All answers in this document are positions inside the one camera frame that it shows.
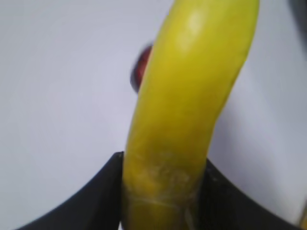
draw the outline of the banana peel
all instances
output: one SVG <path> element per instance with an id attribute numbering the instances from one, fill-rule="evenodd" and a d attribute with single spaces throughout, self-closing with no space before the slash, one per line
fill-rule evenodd
<path id="1" fill-rule="evenodd" d="M 258 10 L 259 0 L 175 0 L 130 127 L 125 230 L 195 229 L 214 125 L 247 58 Z"/>

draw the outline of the red fruit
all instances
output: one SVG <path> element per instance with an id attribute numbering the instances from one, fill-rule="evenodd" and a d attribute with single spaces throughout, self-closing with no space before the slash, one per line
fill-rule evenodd
<path id="1" fill-rule="evenodd" d="M 151 50 L 152 46 L 148 46 L 141 52 L 141 55 L 132 71 L 130 81 L 132 87 L 136 92 L 139 91 L 140 85 L 142 83 L 143 75 L 147 66 Z"/>

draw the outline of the yellow banana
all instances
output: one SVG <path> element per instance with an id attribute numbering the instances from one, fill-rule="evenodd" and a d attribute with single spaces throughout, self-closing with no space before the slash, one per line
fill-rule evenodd
<path id="1" fill-rule="evenodd" d="M 246 60 L 259 0 L 176 0 L 153 46 L 126 146 L 125 230 L 192 229 L 214 124 Z"/>

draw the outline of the white wall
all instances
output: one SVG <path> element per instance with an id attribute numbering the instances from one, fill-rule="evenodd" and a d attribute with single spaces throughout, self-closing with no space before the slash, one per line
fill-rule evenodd
<path id="1" fill-rule="evenodd" d="M 307 195 L 307 53 L 293 8 L 263 0 L 210 158 L 295 222 Z M 132 64 L 171 0 L 0 0 L 0 229 L 78 191 L 123 150 Z"/>

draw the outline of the white background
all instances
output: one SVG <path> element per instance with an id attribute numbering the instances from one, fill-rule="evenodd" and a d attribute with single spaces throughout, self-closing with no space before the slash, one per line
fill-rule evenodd
<path id="1" fill-rule="evenodd" d="M 50 211 L 124 149 L 130 70 L 171 2 L 0 0 L 1 230 Z M 209 156 L 292 223 L 307 198 L 307 13 L 297 4 L 261 1 Z"/>

